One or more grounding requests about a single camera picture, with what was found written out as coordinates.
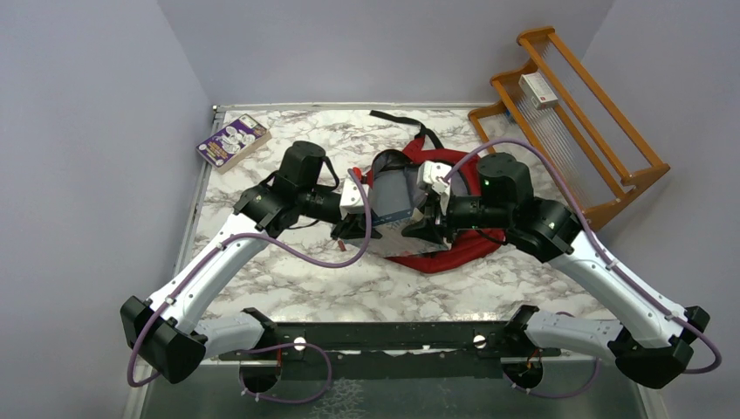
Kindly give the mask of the floral cover book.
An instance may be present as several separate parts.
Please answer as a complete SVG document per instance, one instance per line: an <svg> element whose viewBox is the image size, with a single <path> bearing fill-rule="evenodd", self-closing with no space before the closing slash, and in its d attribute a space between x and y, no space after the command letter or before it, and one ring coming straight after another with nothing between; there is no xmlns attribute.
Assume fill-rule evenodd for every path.
<svg viewBox="0 0 740 419"><path fill-rule="evenodd" d="M373 176L371 253L388 258L450 249L436 227L423 221L427 194L416 184L417 172L412 165Z"/></svg>

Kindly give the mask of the purple cover book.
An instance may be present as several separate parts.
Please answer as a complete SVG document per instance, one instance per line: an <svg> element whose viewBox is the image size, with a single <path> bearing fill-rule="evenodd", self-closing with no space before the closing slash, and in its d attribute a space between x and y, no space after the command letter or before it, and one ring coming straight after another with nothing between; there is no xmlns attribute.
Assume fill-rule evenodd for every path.
<svg viewBox="0 0 740 419"><path fill-rule="evenodd" d="M195 151L213 170L224 174L270 139L269 128L244 113L199 143Z"/></svg>

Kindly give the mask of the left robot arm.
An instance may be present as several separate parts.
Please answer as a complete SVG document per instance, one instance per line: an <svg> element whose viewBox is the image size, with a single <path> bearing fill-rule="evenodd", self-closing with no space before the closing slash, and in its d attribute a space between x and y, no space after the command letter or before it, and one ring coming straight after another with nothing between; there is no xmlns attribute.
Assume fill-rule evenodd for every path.
<svg viewBox="0 0 740 419"><path fill-rule="evenodd" d="M127 365L130 387L143 387L159 377L176 384L203 360L229 352L244 350L257 359L271 353L275 337L268 320L257 313L215 320L202 317L235 275L269 245L329 269L360 260L371 240L371 189L352 169L339 193L320 185L319 173L330 165L319 145L294 142L278 170L241 194L216 236L193 260L148 298L132 296L122 305L124 334L132 349ZM301 216L335 226L359 219L366 230L359 250L344 262L326 262L279 241Z"/></svg>

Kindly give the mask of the red backpack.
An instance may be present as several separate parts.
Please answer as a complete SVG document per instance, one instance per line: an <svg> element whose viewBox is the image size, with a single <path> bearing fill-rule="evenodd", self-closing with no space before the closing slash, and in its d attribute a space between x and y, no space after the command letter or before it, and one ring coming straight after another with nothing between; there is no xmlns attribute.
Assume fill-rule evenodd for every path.
<svg viewBox="0 0 740 419"><path fill-rule="evenodd" d="M434 131L418 120L377 110L372 110L370 115L382 120L414 125L419 128L419 132L415 134L413 140L403 149L387 149L373 158L371 167L365 174L366 182L371 189L373 176L382 171L407 168L412 165L419 168L425 161L441 162L452 168L466 155L463 151L446 148ZM447 251L385 259L422 273L439 273L453 270L468 262L483 258L499 249L504 241L502 230L492 228L464 230L450 243L451 247Z"/></svg>

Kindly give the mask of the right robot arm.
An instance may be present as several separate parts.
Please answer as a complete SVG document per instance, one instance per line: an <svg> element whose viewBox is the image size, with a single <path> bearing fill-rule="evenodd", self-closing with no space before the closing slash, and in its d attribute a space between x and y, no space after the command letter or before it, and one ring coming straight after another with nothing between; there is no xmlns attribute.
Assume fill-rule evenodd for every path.
<svg viewBox="0 0 740 419"><path fill-rule="evenodd" d="M458 166L420 165L424 216L413 233L440 242L464 230L500 230L508 244L576 281L613 315L578 319L521 306L504 329L511 353L557 348L587 354L648 388L689 373L693 342L709 323L706 311L663 297L622 266L574 210L535 195L529 168L512 155L469 160L478 189L467 195L456 190Z"/></svg>

